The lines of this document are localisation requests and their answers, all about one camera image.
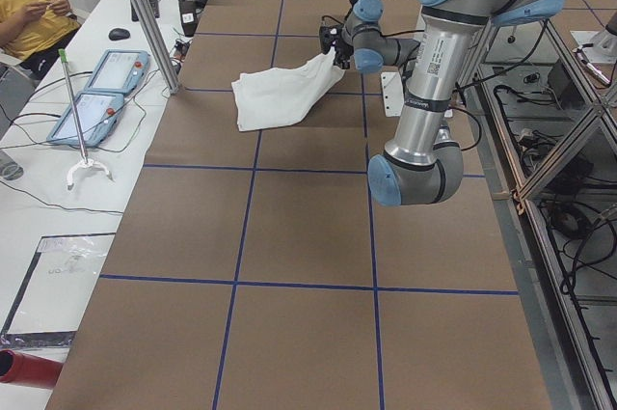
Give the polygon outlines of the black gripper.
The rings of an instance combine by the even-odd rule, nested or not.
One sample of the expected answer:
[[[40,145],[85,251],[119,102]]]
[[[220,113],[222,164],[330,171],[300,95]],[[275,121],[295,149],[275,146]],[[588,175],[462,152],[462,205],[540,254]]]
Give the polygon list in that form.
[[[342,26],[321,26],[319,28],[319,42],[322,54],[328,54],[331,49],[335,51],[335,66],[350,68],[354,49],[344,40]]]

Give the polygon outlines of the third robot arm grey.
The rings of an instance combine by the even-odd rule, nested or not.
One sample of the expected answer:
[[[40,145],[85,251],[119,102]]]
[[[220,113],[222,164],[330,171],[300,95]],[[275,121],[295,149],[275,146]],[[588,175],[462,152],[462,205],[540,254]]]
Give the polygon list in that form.
[[[616,14],[602,31],[573,31],[583,58],[590,63],[608,64],[616,61]]]

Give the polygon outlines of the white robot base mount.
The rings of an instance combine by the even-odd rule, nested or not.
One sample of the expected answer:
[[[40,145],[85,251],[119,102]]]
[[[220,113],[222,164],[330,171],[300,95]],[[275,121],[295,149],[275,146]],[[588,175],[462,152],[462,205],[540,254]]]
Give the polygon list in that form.
[[[404,105],[404,85],[399,72],[382,72],[380,82],[385,115],[398,118]]]

